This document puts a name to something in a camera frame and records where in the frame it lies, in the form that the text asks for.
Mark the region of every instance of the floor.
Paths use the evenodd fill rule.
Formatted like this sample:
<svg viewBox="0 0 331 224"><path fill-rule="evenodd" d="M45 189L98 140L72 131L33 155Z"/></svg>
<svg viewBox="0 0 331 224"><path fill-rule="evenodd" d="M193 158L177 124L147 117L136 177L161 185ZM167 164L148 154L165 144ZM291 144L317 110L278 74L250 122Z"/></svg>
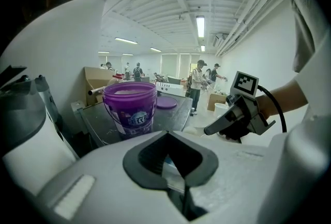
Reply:
<svg viewBox="0 0 331 224"><path fill-rule="evenodd" d="M208 100L209 100L208 92L201 91L200 99L198 102L198 108L197 108L198 114L194 116L190 116L187 120L186 126L206 127L214 120L216 120L216 117L214 116L214 112L207 110Z"/></svg>

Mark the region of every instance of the robotic arm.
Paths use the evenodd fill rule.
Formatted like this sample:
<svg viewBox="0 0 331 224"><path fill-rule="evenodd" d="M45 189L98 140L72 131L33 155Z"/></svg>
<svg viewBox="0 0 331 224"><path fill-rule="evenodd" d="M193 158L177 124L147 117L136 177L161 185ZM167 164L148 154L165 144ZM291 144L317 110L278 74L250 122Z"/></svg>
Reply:
<svg viewBox="0 0 331 224"><path fill-rule="evenodd" d="M283 132L286 132L285 119L280 106L273 96L258 83L258 78L238 71L232 83L230 95L227 97L229 110L214 123L208 125L204 129L205 134L212 135L220 132L231 139L237 140L250 132L261 135L268 130L276 121L268 124L260 112L255 99L257 89L265 92L274 102L281 115Z"/></svg>

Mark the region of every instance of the white wall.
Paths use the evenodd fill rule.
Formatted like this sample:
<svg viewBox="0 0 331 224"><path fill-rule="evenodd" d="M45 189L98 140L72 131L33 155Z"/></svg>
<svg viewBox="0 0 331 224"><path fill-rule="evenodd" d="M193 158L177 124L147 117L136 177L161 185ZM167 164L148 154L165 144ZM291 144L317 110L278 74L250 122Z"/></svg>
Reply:
<svg viewBox="0 0 331 224"><path fill-rule="evenodd" d="M222 57L219 74L229 79L222 82L222 90L230 92L238 70L258 77L259 84L269 91L286 84L296 75L292 70L294 53L294 17L289 0L285 0L238 47ZM302 121L306 109L305 106L284 114L288 130ZM248 135L246 141L269 145L272 136L282 131L279 116L270 117L268 122L272 120L276 120L276 124L267 132L262 136Z"/></svg>
<svg viewBox="0 0 331 224"><path fill-rule="evenodd" d="M98 41L106 0L74 0L60 5L24 28L0 58L8 65L27 66L23 74L45 76L60 114L76 133L70 103L85 101L83 67L100 67Z"/></svg>
<svg viewBox="0 0 331 224"><path fill-rule="evenodd" d="M178 54L163 54L161 60L161 73L177 77L179 57Z"/></svg>
<svg viewBox="0 0 331 224"><path fill-rule="evenodd" d="M118 73L123 73L122 70L122 57L121 56L107 56L107 62L112 64L112 67L115 70L118 70Z"/></svg>
<svg viewBox="0 0 331 224"><path fill-rule="evenodd" d="M99 56L99 65L98 65L98 67L100 67L101 64L106 64L106 62L107 62L106 56Z"/></svg>
<svg viewBox="0 0 331 224"><path fill-rule="evenodd" d="M204 66L203 67L203 70L206 71L207 69L213 69L214 68L214 65L216 63L218 63L219 65L221 65L221 58L220 57L216 57L214 54L205 54L205 53L202 53L200 55L200 59L202 59L203 61L205 61L205 63L207 63L207 66ZM222 75L221 74L222 72L222 68L220 67L218 70L217 70L217 73Z"/></svg>

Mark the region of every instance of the white cylinder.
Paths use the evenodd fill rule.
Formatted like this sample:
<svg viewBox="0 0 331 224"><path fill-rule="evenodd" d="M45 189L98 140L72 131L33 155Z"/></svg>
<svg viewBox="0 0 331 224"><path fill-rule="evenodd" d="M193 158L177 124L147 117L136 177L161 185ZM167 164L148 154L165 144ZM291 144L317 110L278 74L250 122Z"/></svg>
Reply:
<svg viewBox="0 0 331 224"><path fill-rule="evenodd" d="M215 111L214 116L219 117L221 115L224 115L228 110L228 107L224 103L215 103Z"/></svg>

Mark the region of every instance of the bucket handle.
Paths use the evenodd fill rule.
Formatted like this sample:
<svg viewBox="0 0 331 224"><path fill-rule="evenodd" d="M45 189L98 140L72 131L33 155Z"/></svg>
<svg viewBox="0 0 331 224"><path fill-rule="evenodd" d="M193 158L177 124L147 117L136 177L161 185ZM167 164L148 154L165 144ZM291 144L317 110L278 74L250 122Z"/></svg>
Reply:
<svg viewBox="0 0 331 224"><path fill-rule="evenodd" d="M118 123L118 124L120 124L121 126L122 126L122 124L121 124L121 122L119 121L119 120L117 120L109 111L108 111L108 109L107 109L107 106L106 106L106 104L105 104L105 102L104 102L104 97L102 97L102 102L103 102L103 105L104 105L104 107L105 107L105 109L106 109L106 111L109 113L109 115L113 118L113 120L116 122L116 123ZM154 117L154 114L155 114L155 112L156 112L156 109L155 109L155 111L153 112L153 115L151 116L151 119Z"/></svg>

